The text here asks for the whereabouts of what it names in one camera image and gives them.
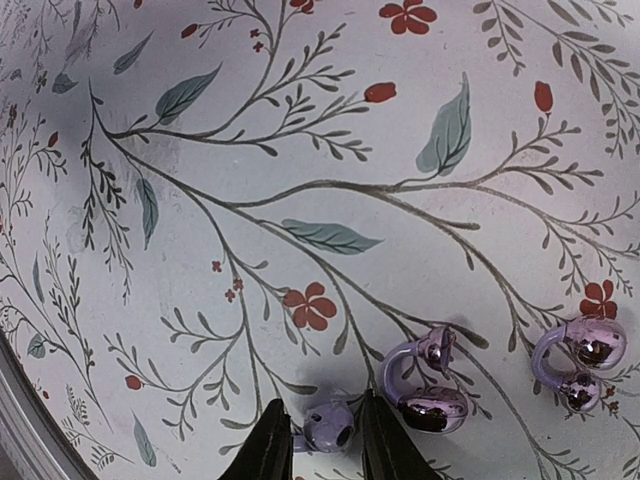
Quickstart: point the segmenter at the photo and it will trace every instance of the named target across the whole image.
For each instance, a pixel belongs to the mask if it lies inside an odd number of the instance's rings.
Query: open-ear earbud
[[[343,401],[310,409],[302,434],[293,436],[294,452],[342,452],[349,448],[355,432],[353,413]]]
[[[438,327],[416,342],[397,346],[382,363],[384,393],[411,428],[428,433],[451,433],[467,418],[467,399],[457,390],[429,387],[403,394],[395,385],[399,376],[397,367],[405,357],[420,357],[433,370],[445,371],[454,342],[455,335],[449,327]]]
[[[551,367],[545,354],[557,343],[564,343],[579,365],[607,370],[620,362],[627,348],[624,329],[613,320],[579,317],[547,332],[533,350],[531,366],[538,381],[560,394],[570,411],[588,412],[600,400],[600,381],[586,369],[560,372]]]

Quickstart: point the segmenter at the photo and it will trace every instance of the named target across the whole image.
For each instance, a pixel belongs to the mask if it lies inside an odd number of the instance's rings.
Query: green leaf
[[[486,338],[478,335],[476,332],[472,332],[468,328],[461,327],[460,325],[451,325],[451,328],[453,328],[456,332],[462,334],[462,336],[473,343],[476,347],[482,350],[486,350],[487,348],[489,348],[489,341]]]
[[[76,85],[78,85],[78,82],[74,82],[73,80],[71,80],[66,73],[59,73],[56,79],[53,81],[51,91],[57,94],[67,93]]]
[[[45,339],[39,333],[36,333],[27,347],[27,355],[31,355],[33,358],[44,358],[47,354],[47,349],[44,346]]]
[[[113,64],[114,75],[120,75],[122,72],[126,71],[131,65],[134,64],[134,62],[142,53],[144,47],[147,45],[147,42],[151,38],[151,35],[153,35],[153,32],[147,35],[138,45],[133,47],[133,49],[116,60],[116,62]]]
[[[464,158],[471,142],[471,117],[469,115],[469,80],[462,74],[462,90],[438,111],[431,128],[429,142],[416,158],[422,173],[437,171],[450,174]]]
[[[36,253],[36,260],[33,262],[33,285],[36,288],[36,294],[40,303],[44,303],[44,294],[42,293],[42,285],[40,284],[40,268],[38,267],[38,254]]]
[[[211,73],[183,80],[175,87],[167,90],[156,105],[156,114],[160,117],[160,123],[169,125],[178,118],[178,115],[189,108],[209,84],[213,82],[221,67],[222,63]]]
[[[136,182],[136,188],[142,202],[142,228],[144,229],[144,249],[146,250],[149,246],[151,235],[153,235],[158,224],[160,212],[153,187],[145,178],[141,178]]]
[[[282,227],[303,243],[308,243],[319,250],[342,255],[357,255],[382,242],[382,240],[363,237],[337,223],[305,223],[285,219],[282,221]]]
[[[345,324],[345,328],[342,330],[342,333],[336,338],[335,343],[333,344],[333,354],[340,355],[344,351],[344,347],[347,344],[347,337],[349,336],[349,324]]]
[[[313,395],[318,391],[318,387],[315,385],[296,385],[295,383],[285,382],[280,379],[282,385],[284,385],[288,390],[292,391],[297,395]]]
[[[133,436],[135,437],[136,443],[138,444],[140,458],[145,464],[149,465],[150,467],[155,467],[158,463],[158,460],[156,458],[156,453],[153,451],[153,446],[149,441],[149,437],[147,436],[147,432],[140,423],[140,420],[138,420],[138,417],[136,417],[135,413],[133,414],[133,418],[135,419]]]

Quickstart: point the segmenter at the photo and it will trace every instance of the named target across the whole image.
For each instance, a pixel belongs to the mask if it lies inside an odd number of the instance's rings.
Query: lavender earbud
[[[319,405],[306,414],[302,434],[293,436],[294,452],[342,452],[349,448],[355,421],[345,402]]]
[[[615,321],[579,317],[567,325],[550,330],[538,341],[531,359],[535,377],[543,385],[561,393],[560,398],[569,410],[588,412],[600,400],[600,381],[585,369],[560,372],[551,367],[545,353],[551,346],[561,342],[579,364],[608,370],[615,367],[624,355],[627,336]]]
[[[457,390],[429,387],[403,395],[394,383],[398,375],[396,367],[405,357],[421,357],[433,370],[446,370],[454,342],[455,335],[449,327],[438,327],[416,342],[397,346],[384,359],[384,393],[411,428],[429,433],[451,433],[460,428],[467,418],[467,399]]]

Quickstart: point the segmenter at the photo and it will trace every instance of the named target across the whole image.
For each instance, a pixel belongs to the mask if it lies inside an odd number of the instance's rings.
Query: reflective surface
[[[443,434],[460,428],[469,413],[464,395],[444,387],[430,387],[407,395],[400,400],[398,410],[411,428]]]
[[[608,370],[620,363],[627,336],[619,321],[581,317],[567,325],[565,343],[588,368]]]

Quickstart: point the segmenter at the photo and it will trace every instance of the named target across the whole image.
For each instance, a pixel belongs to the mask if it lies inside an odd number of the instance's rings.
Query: small red blossom
[[[382,103],[395,97],[396,94],[395,83],[376,83],[365,90],[364,101],[369,103]]]
[[[618,402],[605,403],[605,405],[609,407],[609,410],[611,410],[612,413],[618,413],[618,409],[620,408],[620,404]]]
[[[291,0],[289,5],[293,8],[300,8],[302,13],[310,14],[313,13],[313,6],[315,0]]]
[[[58,143],[58,132],[53,132],[49,137],[49,142],[47,142],[47,147],[53,148],[56,143]]]
[[[533,92],[536,106],[542,113],[549,115],[553,108],[553,93],[548,83],[536,82],[536,88]]]
[[[324,295],[324,287],[318,282],[309,284],[304,294],[298,290],[289,290],[282,299],[285,307],[295,308],[293,324],[298,328],[309,325],[314,330],[323,331],[329,326],[327,318],[338,313],[335,303]]]
[[[129,375],[124,381],[131,390],[140,390],[142,388],[142,382],[135,375]]]
[[[185,28],[182,31],[182,33],[180,33],[180,37],[182,37],[182,38],[190,37],[191,35],[196,33],[196,30],[198,30],[198,24],[197,23],[192,23],[187,28]]]
[[[401,35],[409,30],[417,35],[429,33],[429,23],[438,19],[438,14],[429,7],[418,7],[422,0],[404,0],[402,6],[397,3],[387,3],[378,14],[382,18],[393,18],[391,31]]]
[[[613,282],[605,280],[602,286],[590,283],[584,287],[587,298],[580,302],[580,311],[583,315],[596,315],[602,318],[614,320],[618,315],[618,305],[611,300],[613,295]]]

